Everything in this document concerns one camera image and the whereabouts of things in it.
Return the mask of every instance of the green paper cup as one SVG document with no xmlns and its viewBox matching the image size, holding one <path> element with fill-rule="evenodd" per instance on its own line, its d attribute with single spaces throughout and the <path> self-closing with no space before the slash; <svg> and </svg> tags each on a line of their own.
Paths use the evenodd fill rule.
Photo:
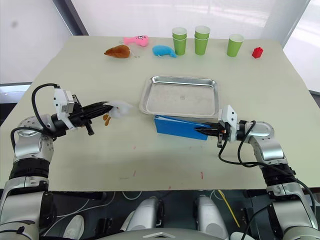
<svg viewBox="0 0 320 240">
<path fill-rule="evenodd" d="M 187 38 L 176 39 L 173 38 L 174 51 L 177 55 L 183 55 L 186 52 Z"/>
<path fill-rule="evenodd" d="M 204 55 L 206 53 L 206 48 L 207 48 L 207 44 L 208 44 L 208 40 L 207 39 L 199 39 L 196 36 L 194 36 L 194 50 L 195 50 L 195 54 L 197 55 Z"/>
<path fill-rule="evenodd" d="M 245 38 L 240 34 L 232 34 L 229 37 L 228 50 L 226 54 L 229 57 L 237 56 L 239 49 L 244 42 Z"/>
<path fill-rule="evenodd" d="M 175 27 L 172 29 L 172 37 L 177 40 L 184 40 L 187 38 L 187 29 L 183 27 Z"/>
<path fill-rule="evenodd" d="M 210 28 L 207 26 L 196 26 L 194 37 L 197 39 L 206 40 L 209 38 Z"/>
</svg>

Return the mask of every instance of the blue box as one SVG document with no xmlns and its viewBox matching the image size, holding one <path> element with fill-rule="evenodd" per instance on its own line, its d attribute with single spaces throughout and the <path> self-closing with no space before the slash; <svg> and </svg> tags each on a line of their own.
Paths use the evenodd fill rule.
<svg viewBox="0 0 320 240">
<path fill-rule="evenodd" d="M 154 116 L 154 123 L 157 133 L 199 140 L 207 140 L 208 136 L 197 132 L 194 128 L 210 128 L 210 126 L 206 124 L 161 115 Z"/>
</svg>

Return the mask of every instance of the white wall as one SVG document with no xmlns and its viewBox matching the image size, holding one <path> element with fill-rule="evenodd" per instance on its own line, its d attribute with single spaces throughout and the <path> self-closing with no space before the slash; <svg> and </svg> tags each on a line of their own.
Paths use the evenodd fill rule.
<svg viewBox="0 0 320 240">
<path fill-rule="evenodd" d="M 211 38 L 286 42 L 308 0 L 72 0 L 91 36 L 170 37 L 173 27 L 207 25 Z"/>
<path fill-rule="evenodd" d="M 0 84 L 32 82 L 69 36 L 52 0 L 0 0 Z"/>
<path fill-rule="evenodd" d="M 320 93 L 320 0 L 311 0 L 284 47 L 307 88 Z"/>
</svg>

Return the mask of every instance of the metal tray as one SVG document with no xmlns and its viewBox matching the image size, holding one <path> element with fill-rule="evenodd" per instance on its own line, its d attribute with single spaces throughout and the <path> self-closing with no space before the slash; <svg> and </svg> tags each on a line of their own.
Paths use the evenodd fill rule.
<svg viewBox="0 0 320 240">
<path fill-rule="evenodd" d="M 218 86 L 205 78 L 153 76 L 145 83 L 139 108 L 145 114 L 214 118 L 219 111 Z"/>
</svg>

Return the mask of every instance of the white table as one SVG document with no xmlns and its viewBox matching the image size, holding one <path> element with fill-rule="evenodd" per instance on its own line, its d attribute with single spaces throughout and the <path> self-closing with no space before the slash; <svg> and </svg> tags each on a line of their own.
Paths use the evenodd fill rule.
<svg viewBox="0 0 320 240">
<path fill-rule="evenodd" d="M 194 40 L 188 39 L 186 54 L 171 58 L 154 56 L 152 46 L 173 47 L 172 39 L 151 38 L 145 48 L 130 46 L 140 58 L 105 56 L 104 51 L 118 45 L 120 40 L 120 37 L 73 36 L 39 74 L 0 128 L 1 188 L 13 163 L 10 130 L 33 115 L 31 93 L 43 83 L 60 84 L 76 94 L 83 106 L 123 100 L 136 107 L 126 118 L 111 119 L 108 127 L 102 117 L 94 119 L 93 136 L 80 128 L 55 141 L 50 190 L 265 188 L 258 167 L 245 168 L 218 159 L 216 137 L 202 141 L 156 133 L 153 116 L 138 110 L 146 79 L 156 75 L 216 80 L 221 104 L 232 105 L 241 120 L 270 123 L 297 177 L 309 187 L 320 187 L 320 109 L 280 44 L 246 40 L 237 57 L 228 57 L 228 41 L 211 39 L 206 54 L 198 56 L 194 54 Z M 251 54 L 258 46 L 264 52 L 261 58 L 254 59 Z M 41 90 L 36 102 L 40 114 L 55 113 L 52 88 Z M 237 161 L 238 145 L 238 142 L 229 144 L 224 157 Z M 242 159 L 255 161 L 248 144 L 243 146 Z"/>
</svg>

